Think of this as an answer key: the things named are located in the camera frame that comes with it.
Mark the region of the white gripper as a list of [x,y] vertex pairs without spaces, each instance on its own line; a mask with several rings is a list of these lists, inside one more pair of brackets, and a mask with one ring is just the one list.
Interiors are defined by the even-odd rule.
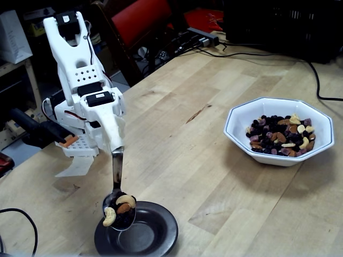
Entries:
[[83,117],[97,119],[103,132],[106,150],[124,146],[125,114],[124,97],[118,88],[90,93],[80,98]]

